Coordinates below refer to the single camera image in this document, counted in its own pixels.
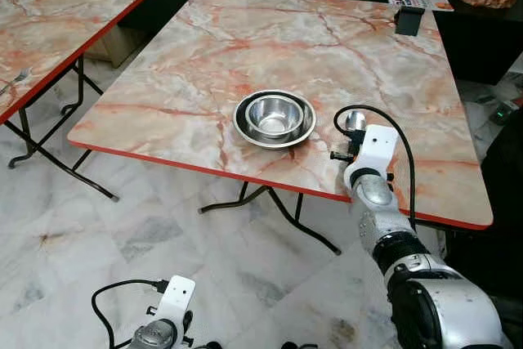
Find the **black table frame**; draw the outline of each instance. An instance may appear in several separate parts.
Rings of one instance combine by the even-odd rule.
[[[248,204],[252,200],[254,200],[257,196],[263,194],[265,191],[267,191],[272,198],[272,200],[275,202],[278,209],[283,214],[284,218],[288,221],[289,224],[300,230],[301,232],[305,233],[306,235],[309,235],[319,242],[321,242],[325,247],[330,249],[333,253],[336,255],[341,255],[342,251],[336,247],[334,244],[332,244],[329,240],[327,240],[325,237],[320,235],[317,232],[314,232],[311,228],[308,228],[307,226],[304,226],[300,223],[300,212],[302,211],[302,202],[303,202],[303,194],[300,192],[297,195],[297,203],[296,203],[296,210],[294,215],[288,212],[286,209],[284,203],[281,201],[279,196],[276,194],[276,191],[274,188],[270,186],[260,186],[255,191],[253,191],[250,195],[245,196],[247,193],[247,187],[248,187],[248,181],[244,181],[244,184],[242,185],[242,189],[239,192],[239,198],[237,201],[234,202],[225,202],[223,204],[209,204],[208,206],[205,206],[203,208],[199,208],[198,212],[200,214],[203,214],[205,212],[208,212],[209,210],[214,210],[216,208],[238,208],[240,206],[244,206],[245,204]]]
[[[78,99],[73,104],[68,104],[64,106],[60,110],[60,114],[62,115],[62,118],[55,123],[55,125],[46,133],[46,135],[38,142],[36,142],[31,137],[31,131],[29,128],[29,121],[27,119],[27,113],[26,110],[29,108],[32,104],[34,104],[38,98],[40,98],[45,92],[47,92],[51,87],[53,87],[64,75],[66,75],[70,70],[73,70],[78,75]],[[102,95],[104,92],[83,72],[83,55],[80,55],[77,60],[74,60],[68,67],[66,67],[62,72],[60,72],[56,77],[54,77],[43,89],[40,90],[40,92],[37,93],[36,96],[31,98],[22,108],[19,109],[18,114],[20,116],[20,123],[22,126],[22,129],[20,130],[15,124],[7,120],[4,124],[7,128],[9,128],[11,131],[13,131],[17,136],[19,136],[22,140],[25,141],[27,152],[24,155],[15,157],[9,161],[8,167],[10,169],[13,169],[16,166],[17,162],[24,161],[26,159],[29,159],[33,156],[33,154],[37,151],[41,155],[43,155],[46,159],[51,161],[51,163],[55,164],[58,168],[63,170],[64,172],[67,172],[72,177],[75,177],[76,179],[83,181],[87,185],[91,186],[95,190],[101,192],[103,195],[105,195],[107,198],[112,199],[114,202],[117,202],[119,200],[119,197],[109,192],[106,188],[100,186],[99,184],[95,183],[91,179],[82,176],[77,172],[78,167],[85,161],[85,159],[88,157],[88,155],[92,152],[91,150],[87,150],[85,153],[82,154],[82,156],[74,163],[74,165],[70,168],[69,166],[62,163],[59,159],[57,159],[54,155],[52,155],[49,151],[45,150],[42,145],[62,126],[62,124],[65,123],[65,121],[71,117],[71,115],[82,105],[83,103],[83,82],[86,82],[92,89],[97,92],[98,94]]]

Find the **black cord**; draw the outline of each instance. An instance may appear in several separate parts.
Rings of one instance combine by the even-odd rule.
[[[121,282],[117,282],[115,284],[107,285],[107,286],[103,287],[102,289],[98,289],[97,291],[94,292],[94,294],[92,294],[92,297],[91,297],[92,310],[95,312],[96,316],[98,316],[98,318],[100,318],[101,323],[103,323],[105,328],[107,329],[107,335],[109,336],[109,349],[119,349],[121,347],[125,347],[126,345],[131,343],[131,339],[128,339],[125,342],[119,343],[116,346],[114,345],[113,328],[111,327],[109,321],[105,318],[104,314],[102,314],[100,309],[98,308],[98,306],[96,304],[96,297],[100,293],[105,292],[106,290],[116,288],[118,286],[127,285],[127,284],[149,284],[149,285],[154,286],[159,292],[161,290],[163,290],[163,292],[164,292],[165,291],[164,287],[166,286],[165,282],[168,282],[168,281],[164,281],[164,280],[162,280],[162,281],[127,280],[127,281],[121,281]]]
[[[210,347],[208,344],[201,345],[199,347],[194,347],[193,349],[214,349],[214,347]]]
[[[410,212],[409,212],[409,222],[410,226],[413,230],[416,230],[416,177],[415,177],[415,171],[414,171],[414,157],[412,155],[412,150],[410,149],[409,141],[407,141],[407,137],[403,133],[403,130],[401,127],[394,121],[394,119],[383,112],[382,110],[379,110],[378,108],[375,108],[371,105],[349,105],[346,107],[341,108],[336,114],[334,115],[334,127],[341,132],[343,135],[350,136],[349,132],[347,130],[344,130],[340,127],[340,125],[337,123],[338,118],[343,112],[347,112],[348,110],[370,110],[371,112],[374,112],[376,114],[381,115],[383,118],[388,120],[390,124],[396,129],[398,134],[400,134],[400,138],[403,141],[403,145],[405,146],[405,150],[407,151],[407,156],[409,157],[409,172],[410,172]]]

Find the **tiled floor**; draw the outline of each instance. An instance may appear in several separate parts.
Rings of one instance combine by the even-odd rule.
[[[124,67],[88,60],[86,71],[106,89]],[[68,75],[29,110],[36,135],[74,100],[74,89]],[[84,110],[95,99],[88,91]],[[81,153],[65,139],[79,116],[47,145],[68,162]],[[197,213],[205,204],[234,199],[237,181],[92,154],[82,171],[120,195],[114,203],[39,154],[7,169],[8,159],[23,149],[0,128],[2,347],[105,348],[92,292],[117,280],[173,274],[196,281],[189,335],[198,344],[216,339],[231,349],[279,349],[294,340],[323,348],[399,347],[381,274],[360,247],[345,204],[308,196],[304,202],[303,222],[342,248],[335,257],[289,226],[266,195],[243,208]],[[288,204],[296,197],[280,194]],[[422,229],[422,237],[438,248],[434,232]],[[101,298],[118,342],[158,300],[139,285]]]
[[[458,81],[458,91],[467,111],[476,154],[482,160],[490,144],[502,130],[502,127],[489,120],[489,116],[500,102],[523,95],[523,74],[507,74],[496,86]]]

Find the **black holder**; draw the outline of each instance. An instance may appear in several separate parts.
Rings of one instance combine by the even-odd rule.
[[[402,6],[394,16],[396,34],[417,36],[424,12],[424,8]]]

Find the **pink marble pattern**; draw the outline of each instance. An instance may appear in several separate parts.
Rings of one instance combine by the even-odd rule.
[[[491,223],[467,120],[434,16],[417,37],[394,34],[396,9],[349,0],[189,0],[69,134],[75,145],[348,200],[344,105],[370,104],[404,128],[417,164],[420,217]],[[235,131],[236,104],[278,88],[308,99],[310,139],[269,151]],[[369,115],[370,123],[384,123]],[[408,165],[391,164],[408,208]]]
[[[0,0],[0,88],[30,69],[0,96],[0,123],[140,1]]]

